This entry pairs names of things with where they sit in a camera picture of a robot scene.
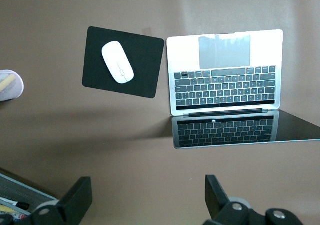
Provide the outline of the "black mouse pad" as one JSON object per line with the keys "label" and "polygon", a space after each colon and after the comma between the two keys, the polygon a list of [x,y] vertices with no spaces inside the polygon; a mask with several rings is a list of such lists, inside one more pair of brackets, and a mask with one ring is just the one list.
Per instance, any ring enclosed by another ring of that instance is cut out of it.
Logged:
{"label": "black mouse pad", "polygon": [[[132,66],[134,77],[119,84],[103,59],[102,48],[119,42]],[[87,30],[82,85],[153,99],[156,95],[165,42],[161,38],[90,26]]]}

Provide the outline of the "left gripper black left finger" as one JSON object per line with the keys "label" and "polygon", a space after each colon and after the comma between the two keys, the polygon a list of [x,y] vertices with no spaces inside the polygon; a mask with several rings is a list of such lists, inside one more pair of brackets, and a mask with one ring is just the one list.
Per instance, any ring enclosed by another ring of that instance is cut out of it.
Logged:
{"label": "left gripper black left finger", "polygon": [[92,180],[81,177],[54,205],[35,210],[31,225],[79,225],[92,205]]}

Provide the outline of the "white computer mouse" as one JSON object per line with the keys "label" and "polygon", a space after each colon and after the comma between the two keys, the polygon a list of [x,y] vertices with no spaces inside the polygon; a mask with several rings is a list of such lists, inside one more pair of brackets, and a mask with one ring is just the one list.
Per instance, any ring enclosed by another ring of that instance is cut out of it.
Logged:
{"label": "white computer mouse", "polygon": [[118,84],[133,80],[133,68],[120,42],[108,42],[102,47],[101,54],[111,76]]}

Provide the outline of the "yellow stick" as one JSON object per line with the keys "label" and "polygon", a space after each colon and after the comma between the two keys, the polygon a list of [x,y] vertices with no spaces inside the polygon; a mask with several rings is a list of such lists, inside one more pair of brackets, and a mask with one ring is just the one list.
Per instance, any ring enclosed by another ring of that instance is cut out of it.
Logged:
{"label": "yellow stick", "polygon": [[5,205],[2,205],[0,204],[0,212],[2,213],[8,213],[8,214],[18,214],[19,212],[10,208],[10,207],[7,207]]}

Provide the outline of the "pink translucent pen cup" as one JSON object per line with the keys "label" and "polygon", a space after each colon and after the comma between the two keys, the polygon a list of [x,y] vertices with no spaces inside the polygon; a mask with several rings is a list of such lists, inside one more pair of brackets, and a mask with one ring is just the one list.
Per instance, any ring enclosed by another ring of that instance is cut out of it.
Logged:
{"label": "pink translucent pen cup", "polygon": [[19,98],[24,91],[24,82],[21,76],[12,70],[0,70],[0,83],[10,74],[14,74],[16,79],[6,89],[0,92],[0,102]]}

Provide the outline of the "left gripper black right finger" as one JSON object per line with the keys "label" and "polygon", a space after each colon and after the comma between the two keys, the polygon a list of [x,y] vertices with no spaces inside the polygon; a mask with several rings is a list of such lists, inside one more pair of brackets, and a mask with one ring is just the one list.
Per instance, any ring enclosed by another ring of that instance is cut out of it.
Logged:
{"label": "left gripper black right finger", "polygon": [[211,219],[203,225],[304,225],[292,212],[270,208],[257,213],[249,202],[229,197],[215,175],[205,176],[205,203]]}

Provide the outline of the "tan wooden stick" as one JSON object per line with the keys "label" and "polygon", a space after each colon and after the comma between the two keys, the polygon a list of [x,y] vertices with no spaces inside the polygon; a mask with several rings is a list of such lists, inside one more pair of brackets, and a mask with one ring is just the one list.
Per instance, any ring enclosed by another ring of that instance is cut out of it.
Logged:
{"label": "tan wooden stick", "polygon": [[14,74],[8,75],[2,82],[0,82],[0,92],[6,89],[15,80],[16,76]]}

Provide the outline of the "silver laptop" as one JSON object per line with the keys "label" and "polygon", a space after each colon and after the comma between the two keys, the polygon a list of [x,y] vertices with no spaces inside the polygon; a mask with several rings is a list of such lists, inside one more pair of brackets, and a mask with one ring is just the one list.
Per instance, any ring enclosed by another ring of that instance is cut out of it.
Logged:
{"label": "silver laptop", "polygon": [[283,31],[169,37],[176,149],[320,141],[320,127],[280,110]]}

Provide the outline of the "white marker with black cap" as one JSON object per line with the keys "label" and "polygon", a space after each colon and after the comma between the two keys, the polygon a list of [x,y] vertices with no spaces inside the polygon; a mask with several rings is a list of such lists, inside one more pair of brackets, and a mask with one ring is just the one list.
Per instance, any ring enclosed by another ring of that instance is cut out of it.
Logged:
{"label": "white marker with black cap", "polygon": [[1,201],[4,201],[10,205],[13,205],[17,208],[20,208],[24,211],[27,211],[30,207],[30,205],[28,203],[25,203],[25,202],[19,202],[19,201],[14,201],[14,200],[10,200],[10,199],[7,199],[7,198],[4,198],[4,197],[0,197],[0,200]]}

